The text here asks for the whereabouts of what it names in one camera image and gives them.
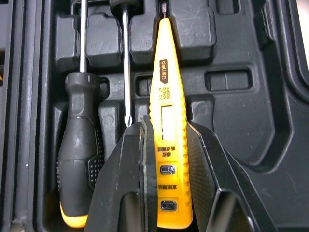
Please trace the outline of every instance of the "screwdriver handle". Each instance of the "screwdriver handle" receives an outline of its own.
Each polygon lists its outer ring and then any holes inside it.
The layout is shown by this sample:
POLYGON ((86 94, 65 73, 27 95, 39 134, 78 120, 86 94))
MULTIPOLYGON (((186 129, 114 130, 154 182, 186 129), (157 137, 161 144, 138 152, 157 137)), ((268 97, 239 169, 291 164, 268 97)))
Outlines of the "screwdriver handle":
POLYGON ((69 112, 57 177, 61 213, 64 221, 74 228, 85 226, 95 182, 103 166, 99 90, 99 80, 93 74, 74 72, 66 78, 69 112))

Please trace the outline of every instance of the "black tool case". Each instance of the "black tool case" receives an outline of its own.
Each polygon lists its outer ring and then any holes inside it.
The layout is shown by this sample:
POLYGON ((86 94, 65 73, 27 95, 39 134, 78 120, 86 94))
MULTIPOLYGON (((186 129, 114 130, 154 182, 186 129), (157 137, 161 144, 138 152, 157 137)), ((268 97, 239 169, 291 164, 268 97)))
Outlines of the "black tool case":
MULTIPOLYGON (((243 165, 280 232, 309 230, 309 72, 295 0, 168 0, 188 121, 243 165)), ((134 121, 149 112, 160 10, 131 19, 134 121)), ((0 226, 68 232, 56 160, 65 77, 78 70, 78 0, 0 1, 0 226)), ((124 125, 122 32, 90 0, 88 70, 100 76, 107 159, 124 125)))

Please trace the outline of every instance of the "flathead screwdriver tip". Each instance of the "flathead screwdriver tip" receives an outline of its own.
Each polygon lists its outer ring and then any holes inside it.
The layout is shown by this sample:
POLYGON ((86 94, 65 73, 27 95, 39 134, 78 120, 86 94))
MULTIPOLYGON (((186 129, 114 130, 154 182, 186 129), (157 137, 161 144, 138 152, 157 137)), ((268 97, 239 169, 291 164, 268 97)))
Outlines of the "flathead screwdriver tip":
POLYGON ((163 18, 166 18, 166 11, 167 11, 167 4, 166 2, 162 3, 162 13, 163 13, 163 18))
POLYGON ((130 127, 132 125, 133 121, 132 121, 132 115, 131 114, 128 114, 128 115, 125 115, 125 124, 126 124, 126 127, 130 127))

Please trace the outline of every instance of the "rubber grip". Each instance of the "rubber grip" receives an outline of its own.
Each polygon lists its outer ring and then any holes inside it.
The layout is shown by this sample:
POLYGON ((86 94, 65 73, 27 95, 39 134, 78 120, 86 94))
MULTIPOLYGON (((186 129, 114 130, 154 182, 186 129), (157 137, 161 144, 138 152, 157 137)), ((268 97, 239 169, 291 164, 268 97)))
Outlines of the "rubber grip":
POLYGON ((99 90, 98 78, 90 73, 74 72, 66 78, 69 112, 57 163, 64 219, 88 214, 97 175, 103 166, 99 90))
POLYGON ((117 17, 121 18, 121 13, 124 9, 128 9, 130 14, 134 12, 141 11, 142 1, 141 0, 110 0, 111 13, 117 17))

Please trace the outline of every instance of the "yellow voltage tester pen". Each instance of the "yellow voltage tester pen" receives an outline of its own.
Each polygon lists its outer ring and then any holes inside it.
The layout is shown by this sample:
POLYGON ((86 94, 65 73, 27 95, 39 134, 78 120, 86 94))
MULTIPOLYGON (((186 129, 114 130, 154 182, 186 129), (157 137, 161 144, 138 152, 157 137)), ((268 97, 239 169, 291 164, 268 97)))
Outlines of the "yellow voltage tester pen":
POLYGON ((187 228, 193 220, 189 182, 187 117, 175 43, 162 4, 150 92, 156 149, 158 227, 187 228))

